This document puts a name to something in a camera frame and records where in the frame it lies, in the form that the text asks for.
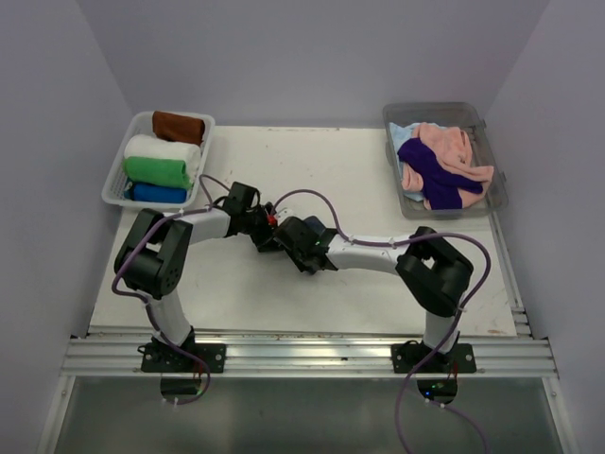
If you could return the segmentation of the dark grey-blue towel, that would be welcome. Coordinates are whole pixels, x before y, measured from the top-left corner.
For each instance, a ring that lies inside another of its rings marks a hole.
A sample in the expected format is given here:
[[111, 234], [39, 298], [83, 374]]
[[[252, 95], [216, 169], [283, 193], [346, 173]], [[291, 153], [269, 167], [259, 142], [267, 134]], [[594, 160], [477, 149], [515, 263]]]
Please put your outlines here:
[[318, 246], [327, 247], [337, 235], [336, 228], [327, 227], [316, 216], [307, 217], [303, 221], [317, 235], [316, 244]]

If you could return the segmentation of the brown towel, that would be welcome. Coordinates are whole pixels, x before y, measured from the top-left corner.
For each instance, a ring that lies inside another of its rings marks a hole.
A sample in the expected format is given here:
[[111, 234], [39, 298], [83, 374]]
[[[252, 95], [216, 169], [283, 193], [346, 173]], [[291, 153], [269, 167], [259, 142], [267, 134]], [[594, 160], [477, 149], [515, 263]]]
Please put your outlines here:
[[205, 124], [199, 118], [155, 111], [152, 114], [152, 130], [161, 140], [200, 146], [205, 133]]

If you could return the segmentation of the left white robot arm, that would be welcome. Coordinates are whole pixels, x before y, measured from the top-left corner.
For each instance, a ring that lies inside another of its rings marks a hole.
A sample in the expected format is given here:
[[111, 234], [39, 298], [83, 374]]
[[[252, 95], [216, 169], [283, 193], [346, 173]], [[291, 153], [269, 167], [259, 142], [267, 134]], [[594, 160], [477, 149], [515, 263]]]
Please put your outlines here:
[[153, 338], [165, 345], [163, 359], [172, 369], [186, 371], [197, 358], [189, 342], [193, 327], [177, 291], [189, 247], [244, 235], [258, 252], [275, 252], [276, 226], [274, 204], [263, 202], [257, 188], [243, 183], [233, 183], [227, 195], [202, 208], [173, 214], [146, 208], [138, 213], [114, 260], [112, 292], [143, 303]]

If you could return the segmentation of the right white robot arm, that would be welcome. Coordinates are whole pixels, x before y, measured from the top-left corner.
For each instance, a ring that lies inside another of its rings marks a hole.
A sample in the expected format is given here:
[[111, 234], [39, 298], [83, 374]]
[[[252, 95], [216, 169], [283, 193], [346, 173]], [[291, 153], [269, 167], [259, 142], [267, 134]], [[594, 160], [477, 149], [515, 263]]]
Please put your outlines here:
[[469, 287], [472, 263], [441, 237], [396, 246], [356, 244], [335, 229], [314, 228], [296, 217], [286, 218], [273, 232], [300, 271], [363, 270], [401, 278], [425, 310], [421, 359], [426, 368], [442, 371], [455, 359], [458, 330], [453, 326], [460, 301]]

